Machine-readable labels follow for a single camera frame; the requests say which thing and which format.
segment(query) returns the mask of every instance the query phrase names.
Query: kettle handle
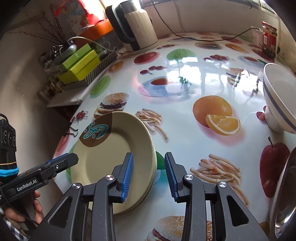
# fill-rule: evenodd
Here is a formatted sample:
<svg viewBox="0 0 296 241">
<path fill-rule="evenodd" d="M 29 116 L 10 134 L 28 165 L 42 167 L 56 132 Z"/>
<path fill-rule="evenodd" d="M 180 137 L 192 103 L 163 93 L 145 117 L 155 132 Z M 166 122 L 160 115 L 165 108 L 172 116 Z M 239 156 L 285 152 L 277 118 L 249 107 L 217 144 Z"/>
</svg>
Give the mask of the kettle handle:
<svg viewBox="0 0 296 241">
<path fill-rule="evenodd" d="M 120 8 L 119 11 L 120 12 L 120 16 L 117 15 L 116 13 L 116 8 Z M 136 42 L 136 38 L 135 37 L 130 37 L 124 27 L 122 26 L 121 22 L 124 22 L 124 24 L 130 28 L 127 20 L 124 17 L 124 12 L 121 9 L 120 5 L 114 6 L 108 6 L 105 10 L 106 16 L 108 17 L 115 33 L 117 34 L 118 38 L 125 44 L 131 44 L 133 42 Z"/>
</svg>

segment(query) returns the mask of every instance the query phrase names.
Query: blue band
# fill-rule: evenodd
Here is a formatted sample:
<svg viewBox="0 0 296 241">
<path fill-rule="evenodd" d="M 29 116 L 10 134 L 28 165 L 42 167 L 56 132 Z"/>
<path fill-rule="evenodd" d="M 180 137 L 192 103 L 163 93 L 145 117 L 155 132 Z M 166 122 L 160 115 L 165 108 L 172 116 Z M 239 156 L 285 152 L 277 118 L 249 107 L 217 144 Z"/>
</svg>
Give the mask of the blue band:
<svg viewBox="0 0 296 241">
<path fill-rule="evenodd" d="M 19 172 L 18 167 L 15 168 L 15 169 L 10 169 L 10 170 L 0 169 L 0 177 L 10 177 L 10 176 L 13 176 L 13 175 L 17 175 L 18 172 Z"/>
<path fill-rule="evenodd" d="M 287 122 L 287 124 L 294 130 L 296 131 L 296 126 L 293 125 L 293 123 L 288 119 L 288 117 L 286 117 L 286 115 L 283 113 L 283 111 L 280 109 L 280 107 L 278 106 L 278 104 L 276 103 L 276 101 L 273 99 L 273 97 L 271 96 L 269 90 L 266 87 L 266 84 L 263 80 L 263 87 L 266 91 L 266 94 L 268 95 L 268 97 L 270 98 L 272 104 L 274 105 L 274 107 L 276 108 L 276 110 L 279 112 L 279 114 L 282 116 L 282 118 L 285 120 L 285 122 Z"/>
</svg>

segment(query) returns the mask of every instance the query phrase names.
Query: blue stripe on bowl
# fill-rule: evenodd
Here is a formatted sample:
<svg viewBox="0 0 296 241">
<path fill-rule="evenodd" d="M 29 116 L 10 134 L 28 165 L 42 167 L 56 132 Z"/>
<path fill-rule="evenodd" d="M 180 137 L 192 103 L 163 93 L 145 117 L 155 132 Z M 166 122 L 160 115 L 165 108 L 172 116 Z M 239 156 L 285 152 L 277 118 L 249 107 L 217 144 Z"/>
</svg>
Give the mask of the blue stripe on bowl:
<svg viewBox="0 0 296 241">
<path fill-rule="evenodd" d="M 288 119 L 288 117 L 286 117 L 286 115 L 283 113 L 283 111 L 280 109 L 280 107 L 278 106 L 278 104 L 276 103 L 276 101 L 273 99 L 273 97 L 271 96 L 269 90 L 266 87 L 266 84 L 264 82 L 263 79 L 263 87 L 265 89 L 266 94 L 268 95 L 268 97 L 270 98 L 272 104 L 274 105 L 274 107 L 276 108 L 276 110 L 279 112 L 279 114 L 282 116 L 282 118 L 285 120 L 285 122 L 287 122 L 287 124 L 294 130 L 296 131 L 296 126 L 293 125 L 293 123 Z"/>
</svg>

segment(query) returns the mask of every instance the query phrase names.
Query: black cable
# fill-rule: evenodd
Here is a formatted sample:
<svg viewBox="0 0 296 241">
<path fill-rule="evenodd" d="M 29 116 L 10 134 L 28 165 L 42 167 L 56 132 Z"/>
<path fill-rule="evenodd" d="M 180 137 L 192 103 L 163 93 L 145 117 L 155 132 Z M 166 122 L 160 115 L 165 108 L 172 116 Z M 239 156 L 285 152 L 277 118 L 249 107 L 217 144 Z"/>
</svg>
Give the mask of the black cable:
<svg viewBox="0 0 296 241">
<path fill-rule="evenodd" d="M 8 122 L 8 119 L 7 119 L 7 117 L 5 115 L 3 115 L 3 114 L 0 113 L 0 116 L 3 117 L 7 121 L 7 123 L 9 123 Z"/>
<path fill-rule="evenodd" d="M 251 30 L 251 29 L 257 29 L 257 30 L 260 30 L 259 28 L 255 28 L 255 27 L 253 27 L 253 28 L 249 28 L 248 30 L 246 30 L 246 31 L 244 31 L 244 32 L 242 32 L 242 33 L 236 35 L 235 37 L 229 38 L 229 39 L 204 40 L 204 39 L 196 39 L 196 38 L 192 38 L 192 37 L 183 37 L 183 36 L 180 36 L 180 35 L 174 33 L 174 32 L 170 29 L 170 27 L 164 22 L 164 20 L 163 20 L 162 17 L 160 16 L 158 10 L 156 9 L 156 6 L 155 6 L 153 0 L 150 0 L 150 2 L 153 4 L 153 6 L 154 6 L 154 8 L 155 8 L 155 11 L 157 12 L 158 16 L 160 17 L 161 21 L 165 24 L 165 26 L 167 26 L 168 29 L 169 29 L 174 35 L 176 35 L 177 37 L 183 38 L 183 39 L 191 39 L 191 40 L 195 40 L 195 41 L 203 41 L 203 42 L 216 42 L 216 41 L 224 41 L 224 40 L 232 40 L 232 39 L 235 39 L 236 37 L 238 37 L 238 36 L 244 34 L 245 32 L 248 32 L 248 31 Z"/>
<path fill-rule="evenodd" d="M 4 195 L 4 192 L 2 191 L 2 189 L 1 189 L 1 187 L 0 187 L 0 191 L 1 191 L 1 193 L 2 193 L 2 197 L 4 198 L 4 200 L 7 202 L 7 204 L 18 214 L 18 215 L 20 215 L 20 216 L 22 216 L 22 217 L 24 217 L 25 219 L 27 219 L 28 221 L 30 221 L 30 222 L 32 222 L 33 224 L 35 224 L 35 225 L 39 225 L 39 223 L 37 223 L 36 221 L 34 221 L 34 220 L 32 220 L 32 219 L 30 219 L 29 217 L 27 217 L 26 215 L 23 215 L 23 214 L 21 214 L 18 210 L 16 210 L 8 201 L 7 201 L 7 199 L 6 199 L 6 197 L 5 197 L 5 195 Z"/>
</svg>

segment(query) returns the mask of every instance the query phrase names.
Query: white bowl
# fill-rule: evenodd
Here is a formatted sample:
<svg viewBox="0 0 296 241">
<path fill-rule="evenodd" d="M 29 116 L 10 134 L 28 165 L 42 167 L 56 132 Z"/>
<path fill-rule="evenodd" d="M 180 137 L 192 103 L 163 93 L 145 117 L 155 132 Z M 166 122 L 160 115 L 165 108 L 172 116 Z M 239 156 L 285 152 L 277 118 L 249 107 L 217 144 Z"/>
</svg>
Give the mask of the white bowl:
<svg viewBox="0 0 296 241">
<path fill-rule="evenodd" d="M 265 119 L 277 133 L 296 134 L 296 77 L 284 67 L 269 63 L 263 70 Z"/>
</svg>

